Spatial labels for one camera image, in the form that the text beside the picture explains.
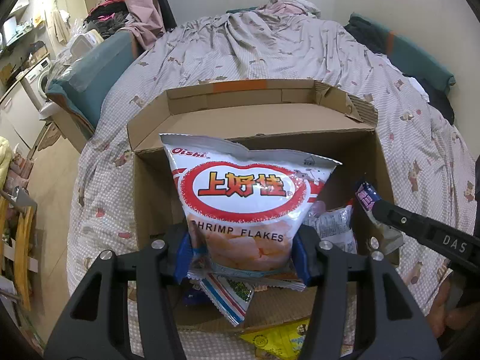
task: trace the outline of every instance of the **oishi shrimp flakes bag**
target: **oishi shrimp flakes bag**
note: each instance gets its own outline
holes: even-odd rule
[[[194,260],[227,276],[281,273],[304,216],[340,163],[294,150],[248,150],[218,138],[160,137]]]

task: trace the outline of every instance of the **bed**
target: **bed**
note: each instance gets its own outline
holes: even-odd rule
[[[79,160],[68,234],[70,292],[104,249],[136,250],[133,161],[126,123],[168,88],[223,80],[313,78],[372,102],[395,203],[472,233],[475,163],[456,127],[385,60],[302,0],[201,17],[175,28],[132,63],[106,96]],[[399,274],[427,313],[446,273],[445,258],[405,236]],[[141,353],[136,303],[130,337]],[[180,332],[189,359],[254,359],[253,346],[227,334]]]

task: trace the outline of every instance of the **washing machine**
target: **washing machine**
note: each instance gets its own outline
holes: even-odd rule
[[[47,85],[47,76],[49,74],[50,65],[50,59],[45,57],[38,62],[21,81],[25,91],[37,110],[40,110],[47,100],[45,87]]]

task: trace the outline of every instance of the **floor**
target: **floor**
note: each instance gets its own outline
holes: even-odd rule
[[[30,320],[47,342],[69,298],[66,275],[67,234],[71,196],[80,154],[60,137],[52,146],[35,152],[28,192],[37,202],[35,257],[38,274],[32,274]]]

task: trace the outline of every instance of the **metal screw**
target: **metal screw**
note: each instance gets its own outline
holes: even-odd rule
[[[324,251],[329,251],[330,249],[333,248],[333,243],[325,239],[323,241],[320,241],[318,243],[318,246],[320,247],[320,249],[323,249]]]
[[[369,245],[372,249],[378,249],[380,247],[380,243],[378,242],[377,238],[371,237],[369,240]]]
[[[383,253],[381,251],[376,250],[376,251],[372,252],[371,257],[375,261],[382,261],[384,256],[383,256]]]
[[[165,241],[162,239],[156,239],[155,241],[152,242],[152,247],[154,249],[163,249],[165,246]]]
[[[113,256],[113,252],[111,250],[104,250],[103,252],[100,253],[100,258],[102,260],[109,260]]]

